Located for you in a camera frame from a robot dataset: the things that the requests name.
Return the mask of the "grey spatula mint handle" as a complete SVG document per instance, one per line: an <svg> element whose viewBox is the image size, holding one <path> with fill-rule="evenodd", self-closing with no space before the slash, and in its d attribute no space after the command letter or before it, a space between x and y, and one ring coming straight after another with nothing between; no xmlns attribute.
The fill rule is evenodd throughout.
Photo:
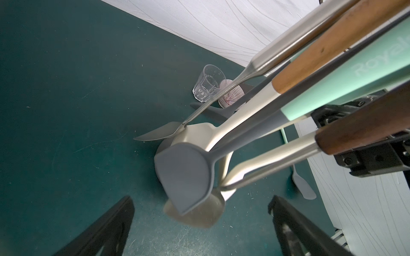
<svg viewBox="0 0 410 256"><path fill-rule="evenodd" d="M311 186L307 183L305 179L303 179L296 171L296 167L293 164L291 166L292 174L291 178L294 183L294 185L297 187L299 192L302 194L302 196L307 199L307 200L313 200L317 198L316 193L314 190L311 188Z"/></svg>

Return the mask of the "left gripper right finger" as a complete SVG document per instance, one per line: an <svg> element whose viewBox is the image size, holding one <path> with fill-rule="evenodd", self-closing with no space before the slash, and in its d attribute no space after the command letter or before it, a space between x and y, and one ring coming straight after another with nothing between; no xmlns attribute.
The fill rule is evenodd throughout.
<svg viewBox="0 0 410 256"><path fill-rule="evenodd" d="M284 256L304 256L303 248L312 256L351 256L352 253L332 240L311 220L283 197L275 195L268 205Z"/></svg>

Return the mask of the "cream spatula mint handle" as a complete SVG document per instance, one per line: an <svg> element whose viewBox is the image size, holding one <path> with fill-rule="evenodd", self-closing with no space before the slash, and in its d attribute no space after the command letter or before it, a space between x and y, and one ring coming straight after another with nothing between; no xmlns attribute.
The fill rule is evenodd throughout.
<svg viewBox="0 0 410 256"><path fill-rule="evenodd" d="M205 201L181 215L167 201L163 212L186 225L210 228L224 213L226 201L237 189L263 179L310 156L336 155L363 147L409 127L410 84L396 87L378 100L315 132L235 166Z"/></svg>

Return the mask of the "white spatula light wood handle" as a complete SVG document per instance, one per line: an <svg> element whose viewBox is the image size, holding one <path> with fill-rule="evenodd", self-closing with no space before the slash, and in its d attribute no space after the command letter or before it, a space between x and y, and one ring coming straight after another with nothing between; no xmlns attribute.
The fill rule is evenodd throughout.
<svg viewBox="0 0 410 256"><path fill-rule="evenodd" d="M211 150L230 131L409 5L408 0L359 1L224 123L188 125L172 144L190 143Z"/></svg>

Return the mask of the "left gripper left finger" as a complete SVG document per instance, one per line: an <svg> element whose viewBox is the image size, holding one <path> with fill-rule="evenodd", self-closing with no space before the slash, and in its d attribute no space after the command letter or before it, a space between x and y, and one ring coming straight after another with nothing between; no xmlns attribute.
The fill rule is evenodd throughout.
<svg viewBox="0 0 410 256"><path fill-rule="evenodd" d="M56 256L121 256L135 214L130 196L120 199Z"/></svg>

